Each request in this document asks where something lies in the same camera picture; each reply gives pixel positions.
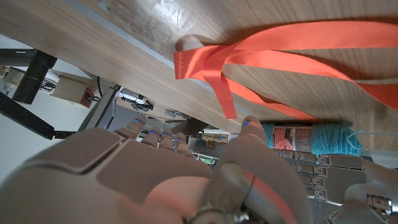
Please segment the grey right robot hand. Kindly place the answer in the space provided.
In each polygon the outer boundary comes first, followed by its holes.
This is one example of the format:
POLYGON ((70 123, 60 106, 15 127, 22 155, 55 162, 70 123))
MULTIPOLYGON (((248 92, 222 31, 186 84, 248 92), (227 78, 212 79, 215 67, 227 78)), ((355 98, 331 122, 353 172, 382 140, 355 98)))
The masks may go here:
POLYGON ((1 184, 2 223, 311 223, 307 191, 243 120, 214 168, 182 134, 155 129, 137 140, 137 118, 92 128, 31 157, 1 184))

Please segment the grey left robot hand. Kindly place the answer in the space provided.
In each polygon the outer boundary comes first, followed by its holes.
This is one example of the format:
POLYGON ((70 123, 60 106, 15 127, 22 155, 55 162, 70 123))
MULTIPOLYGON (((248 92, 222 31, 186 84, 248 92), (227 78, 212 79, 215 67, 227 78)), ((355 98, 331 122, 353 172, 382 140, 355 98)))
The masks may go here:
POLYGON ((397 170, 359 156, 276 149, 310 198, 336 205, 320 223, 397 223, 397 170))

